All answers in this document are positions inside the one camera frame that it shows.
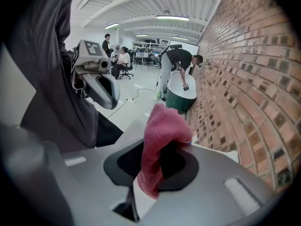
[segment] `standing person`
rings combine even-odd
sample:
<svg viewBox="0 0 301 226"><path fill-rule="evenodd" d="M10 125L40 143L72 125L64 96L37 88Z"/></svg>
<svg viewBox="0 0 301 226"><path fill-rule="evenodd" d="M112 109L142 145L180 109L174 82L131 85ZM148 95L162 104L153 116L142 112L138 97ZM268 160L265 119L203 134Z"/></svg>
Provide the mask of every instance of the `standing person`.
<svg viewBox="0 0 301 226"><path fill-rule="evenodd" d="M163 101L166 100L167 84L170 79L171 71L175 70L176 67L180 67L181 81L183 83L183 89L188 90L189 86L185 82L186 69L192 63L193 65L199 65L203 62L201 55L191 55L190 52L184 49L172 49L162 55L162 77L160 85L160 97Z"/></svg>
<svg viewBox="0 0 301 226"><path fill-rule="evenodd" d="M131 57L127 52L127 47L122 47L118 57L117 65L112 70L112 75L118 79L120 70L126 70L126 65L131 63Z"/></svg>
<svg viewBox="0 0 301 226"><path fill-rule="evenodd" d="M104 41L103 41L102 48L104 49L106 55L107 55L108 57L110 57L109 44L110 44L110 38L111 38L111 35L107 33L107 34L104 36L104 38L105 38L105 39L104 39Z"/></svg>

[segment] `brick wall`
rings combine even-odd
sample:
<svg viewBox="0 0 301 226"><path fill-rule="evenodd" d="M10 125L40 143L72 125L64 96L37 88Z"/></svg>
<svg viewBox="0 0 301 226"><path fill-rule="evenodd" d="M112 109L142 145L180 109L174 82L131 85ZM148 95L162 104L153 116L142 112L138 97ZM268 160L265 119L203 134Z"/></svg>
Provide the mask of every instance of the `brick wall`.
<svg viewBox="0 0 301 226"><path fill-rule="evenodd" d="M301 50L274 0L222 0L200 42L198 97L188 112L198 144L237 150L276 191L301 153Z"/></svg>

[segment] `person sitting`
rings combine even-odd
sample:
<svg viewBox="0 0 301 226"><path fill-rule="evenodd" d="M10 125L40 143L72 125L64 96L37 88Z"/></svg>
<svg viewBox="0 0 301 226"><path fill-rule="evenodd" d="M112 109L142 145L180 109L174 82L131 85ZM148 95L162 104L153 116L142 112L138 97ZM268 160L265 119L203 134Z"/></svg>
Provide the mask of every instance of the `person sitting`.
<svg viewBox="0 0 301 226"><path fill-rule="evenodd" d="M120 53L119 53L119 45L117 44L116 47L115 47L114 52L111 53L112 64L117 63L119 55L120 55Z"/></svg>
<svg viewBox="0 0 301 226"><path fill-rule="evenodd" d="M127 47L122 47L118 57L116 66L113 67L111 74L118 79L120 70L126 70L127 65L131 63L130 55L127 52Z"/></svg>

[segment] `white shirt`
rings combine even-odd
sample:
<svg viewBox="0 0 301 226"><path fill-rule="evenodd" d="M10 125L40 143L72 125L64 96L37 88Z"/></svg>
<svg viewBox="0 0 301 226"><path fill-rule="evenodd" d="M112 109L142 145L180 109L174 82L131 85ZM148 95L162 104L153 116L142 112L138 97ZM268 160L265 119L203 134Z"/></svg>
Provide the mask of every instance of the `white shirt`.
<svg viewBox="0 0 301 226"><path fill-rule="evenodd" d="M125 54L120 54L118 57L118 61L120 64L130 64L131 63L131 58L128 53Z"/></svg>
<svg viewBox="0 0 301 226"><path fill-rule="evenodd" d="M114 52L112 52L111 53L111 60L112 61L117 61L118 60L118 58L119 58L119 55L120 55L120 53L115 53L115 51Z"/></svg>

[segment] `black circular opening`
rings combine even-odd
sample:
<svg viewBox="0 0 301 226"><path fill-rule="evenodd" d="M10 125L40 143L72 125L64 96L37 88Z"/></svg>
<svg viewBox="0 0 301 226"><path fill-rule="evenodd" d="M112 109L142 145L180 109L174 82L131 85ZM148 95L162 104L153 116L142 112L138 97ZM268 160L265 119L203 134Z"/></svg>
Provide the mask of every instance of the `black circular opening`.
<svg viewBox="0 0 301 226"><path fill-rule="evenodd" d="M103 61L102 62L102 68L106 68L106 67L108 67L108 63L106 61Z"/></svg>

